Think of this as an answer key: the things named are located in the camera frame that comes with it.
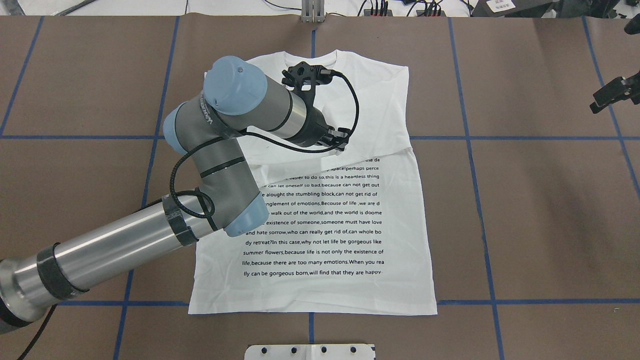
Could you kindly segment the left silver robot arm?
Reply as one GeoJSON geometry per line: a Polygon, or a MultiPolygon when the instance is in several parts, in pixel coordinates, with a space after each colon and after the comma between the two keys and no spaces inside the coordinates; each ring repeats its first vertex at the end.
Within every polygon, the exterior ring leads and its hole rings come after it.
{"type": "Polygon", "coordinates": [[[215,231],[237,237],[262,226],[269,210],[238,139],[256,137],[306,154],[343,151],[355,127],[328,125],[314,106],[316,87],[334,78],[355,96],[342,72],[322,64],[302,61],[277,82],[234,55],[216,60],[199,94],[163,121],[166,142],[181,155],[167,194],[26,259],[1,260],[1,333],[215,231]]]}

